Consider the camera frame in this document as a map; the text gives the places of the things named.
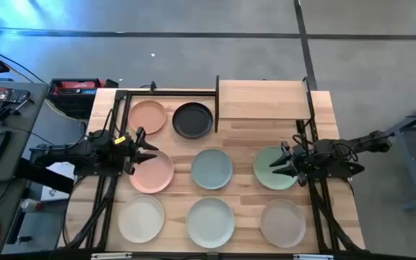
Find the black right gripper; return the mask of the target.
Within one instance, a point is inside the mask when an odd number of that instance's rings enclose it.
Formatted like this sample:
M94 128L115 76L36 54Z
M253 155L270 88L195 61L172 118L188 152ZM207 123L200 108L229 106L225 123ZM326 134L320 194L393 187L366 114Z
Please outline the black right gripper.
M290 145L287 142L281 142L282 155L269 166L285 165L292 158L294 166L288 165L272 172L290 177L297 176L299 185L305 186L309 179L320 178L325 174L325 168L333 159L333 152L330 149L331 140L322 139L311 144L307 139L298 139L295 143L291 154Z

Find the mint green plate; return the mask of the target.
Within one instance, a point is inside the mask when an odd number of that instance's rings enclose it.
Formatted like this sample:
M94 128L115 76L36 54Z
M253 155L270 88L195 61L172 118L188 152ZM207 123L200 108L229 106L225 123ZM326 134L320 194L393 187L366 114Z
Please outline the mint green plate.
M282 151L279 147L266 147L259 151L253 162L253 172L258 181L272 190L285 190L290 188L297 181L296 177L288 175L275 174L272 171L279 167L270 167L276 159L279 159Z

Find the pink plate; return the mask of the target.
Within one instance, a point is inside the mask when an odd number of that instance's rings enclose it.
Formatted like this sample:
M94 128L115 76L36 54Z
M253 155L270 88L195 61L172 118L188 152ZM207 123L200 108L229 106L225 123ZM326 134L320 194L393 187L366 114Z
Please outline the pink plate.
M155 194L169 185L174 176L171 158L162 151L148 151L155 158L136 164L134 174L129 176L132 186L145 194Z

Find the small terracotta plate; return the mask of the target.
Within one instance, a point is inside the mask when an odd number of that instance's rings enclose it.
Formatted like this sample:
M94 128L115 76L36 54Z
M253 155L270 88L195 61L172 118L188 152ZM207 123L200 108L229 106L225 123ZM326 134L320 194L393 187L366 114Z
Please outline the small terracotta plate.
M133 131L142 127L147 134L154 134L165 124L166 112L160 103L144 100L131 108L128 120Z

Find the taupe plate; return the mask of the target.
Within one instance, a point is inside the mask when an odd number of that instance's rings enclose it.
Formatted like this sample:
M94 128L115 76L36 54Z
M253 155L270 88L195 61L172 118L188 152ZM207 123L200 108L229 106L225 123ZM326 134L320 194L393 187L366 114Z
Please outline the taupe plate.
M302 210L287 199L269 201L261 211L260 230L278 248L297 246L306 234L306 218Z

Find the black plate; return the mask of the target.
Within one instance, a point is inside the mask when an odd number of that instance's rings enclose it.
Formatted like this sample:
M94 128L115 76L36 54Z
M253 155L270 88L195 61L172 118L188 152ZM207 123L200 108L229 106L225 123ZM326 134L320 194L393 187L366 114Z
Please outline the black plate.
M199 139L212 128L213 115L201 103L185 103L175 110L172 125L178 135L186 139Z

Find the cream white plate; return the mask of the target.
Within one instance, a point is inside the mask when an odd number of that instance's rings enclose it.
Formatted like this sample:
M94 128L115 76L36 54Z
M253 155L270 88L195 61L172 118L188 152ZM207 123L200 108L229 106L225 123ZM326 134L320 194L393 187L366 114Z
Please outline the cream white plate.
M165 211L153 196L138 195L130 199L118 216L118 229L132 243L146 243L163 228Z

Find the blue-grey plate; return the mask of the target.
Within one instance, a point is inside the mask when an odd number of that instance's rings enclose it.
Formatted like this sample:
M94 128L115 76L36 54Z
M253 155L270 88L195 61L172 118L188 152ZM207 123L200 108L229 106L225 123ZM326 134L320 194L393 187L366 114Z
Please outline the blue-grey plate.
M219 149L205 149L191 162L191 178L206 190L217 190L226 186L233 175L230 157Z

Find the pale grey-green plate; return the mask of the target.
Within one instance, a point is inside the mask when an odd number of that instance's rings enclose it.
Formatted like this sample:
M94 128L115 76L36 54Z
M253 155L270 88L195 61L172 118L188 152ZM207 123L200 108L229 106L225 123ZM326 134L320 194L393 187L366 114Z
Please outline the pale grey-green plate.
M195 202L186 217L190 239L202 248L226 244L235 229L235 216L228 204L217 197L204 197Z

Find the wooden shelf with black legs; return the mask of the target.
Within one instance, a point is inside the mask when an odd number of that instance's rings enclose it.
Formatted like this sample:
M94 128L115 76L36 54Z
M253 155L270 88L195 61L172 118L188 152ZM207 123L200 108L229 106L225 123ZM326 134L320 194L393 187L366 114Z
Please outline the wooden shelf with black legs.
M233 80L216 78L214 131L221 119L312 118L306 80Z

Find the white cardboard box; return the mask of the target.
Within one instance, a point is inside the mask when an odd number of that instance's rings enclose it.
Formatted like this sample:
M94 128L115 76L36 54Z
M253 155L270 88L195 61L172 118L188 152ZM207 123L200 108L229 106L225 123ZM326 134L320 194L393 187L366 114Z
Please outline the white cardboard box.
M50 165L48 169L76 181L76 177L74 176L74 165L69 162L55 162ZM57 191L51 187L43 186L40 200L42 202L52 202L68 198L69 195L67 193Z

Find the red and black toolbox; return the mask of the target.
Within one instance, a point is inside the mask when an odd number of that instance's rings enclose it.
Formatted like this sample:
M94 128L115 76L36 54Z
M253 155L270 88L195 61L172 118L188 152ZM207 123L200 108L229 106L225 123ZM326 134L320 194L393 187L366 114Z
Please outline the red and black toolbox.
M97 90L104 86L102 79L52 79L47 99L65 116L88 120Z

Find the black desk beam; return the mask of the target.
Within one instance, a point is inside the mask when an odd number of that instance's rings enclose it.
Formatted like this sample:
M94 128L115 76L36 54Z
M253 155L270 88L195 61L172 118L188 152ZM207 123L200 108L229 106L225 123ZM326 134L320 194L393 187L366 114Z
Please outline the black desk beam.
M26 159L19 161L17 172L14 175L67 194L70 194L73 190L73 179L45 167L32 165Z

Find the black clip tool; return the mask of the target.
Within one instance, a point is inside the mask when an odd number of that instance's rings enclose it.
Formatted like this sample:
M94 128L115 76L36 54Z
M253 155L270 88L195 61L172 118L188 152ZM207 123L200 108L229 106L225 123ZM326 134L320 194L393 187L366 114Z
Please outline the black clip tool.
M27 103L31 103L31 99L24 99L17 107L11 108L11 103L4 103L0 107L0 121L4 121L9 116L18 116L20 114L20 109Z

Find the red and black phone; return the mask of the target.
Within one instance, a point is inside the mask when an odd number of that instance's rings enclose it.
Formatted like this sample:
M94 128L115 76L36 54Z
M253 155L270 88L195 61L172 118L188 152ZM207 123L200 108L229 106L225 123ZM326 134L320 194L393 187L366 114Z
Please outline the red and black phone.
M27 90L0 87L0 103L21 104L30 96Z

